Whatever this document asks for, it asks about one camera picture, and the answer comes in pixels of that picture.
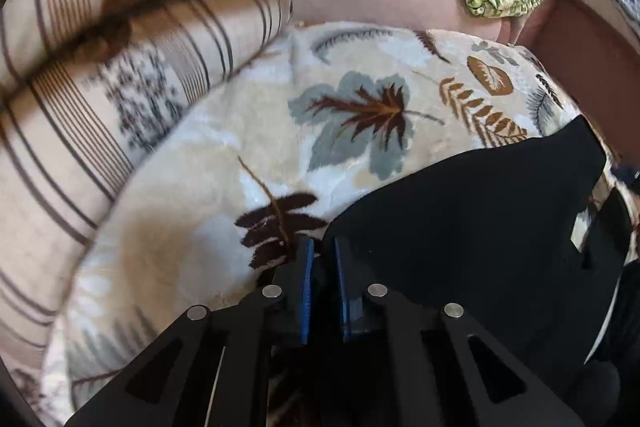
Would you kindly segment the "black pants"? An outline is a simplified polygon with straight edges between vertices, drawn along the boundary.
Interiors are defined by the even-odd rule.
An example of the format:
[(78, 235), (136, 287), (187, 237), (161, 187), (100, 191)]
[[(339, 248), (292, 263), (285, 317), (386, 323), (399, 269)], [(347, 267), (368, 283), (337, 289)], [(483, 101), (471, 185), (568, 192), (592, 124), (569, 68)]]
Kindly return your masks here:
[(541, 375), (582, 366), (622, 274), (631, 223), (612, 192), (572, 233), (603, 172), (582, 117), (541, 139), (470, 150), (354, 202), (326, 229), (413, 303), (459, 303)]

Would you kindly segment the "striped floral folded quilt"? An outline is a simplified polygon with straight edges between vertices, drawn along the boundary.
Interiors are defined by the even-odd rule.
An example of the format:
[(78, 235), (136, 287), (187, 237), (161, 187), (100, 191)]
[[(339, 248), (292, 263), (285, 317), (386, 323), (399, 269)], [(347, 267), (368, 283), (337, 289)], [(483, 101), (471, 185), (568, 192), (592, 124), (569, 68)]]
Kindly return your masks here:
[(1, 358), (35, 381), (76, 262), (186, 111), (285, 27), (290, 0), (6, 0)]

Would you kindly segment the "leaf pattern fleece blanket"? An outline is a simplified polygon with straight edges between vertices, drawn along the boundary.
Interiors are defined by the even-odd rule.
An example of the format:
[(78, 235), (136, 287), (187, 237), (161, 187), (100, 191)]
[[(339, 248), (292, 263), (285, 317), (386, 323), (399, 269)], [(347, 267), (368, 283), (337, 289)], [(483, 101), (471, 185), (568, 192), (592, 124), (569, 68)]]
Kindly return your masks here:
[[(329, 242), (330, 223), (364, 196), (576, 117), (588, 121), (525, 46), (353, 23), (288, 30), (191, 110), (100, 226), (52, 343), (66, 355), (70, 406), (85, 405), (187, 307), (236, 305), (299, 239)], [(594, 134), (605, 165), (572, 239), (582, 246), (618, 192), (631, 223), (626, 265), (631, 197)]]

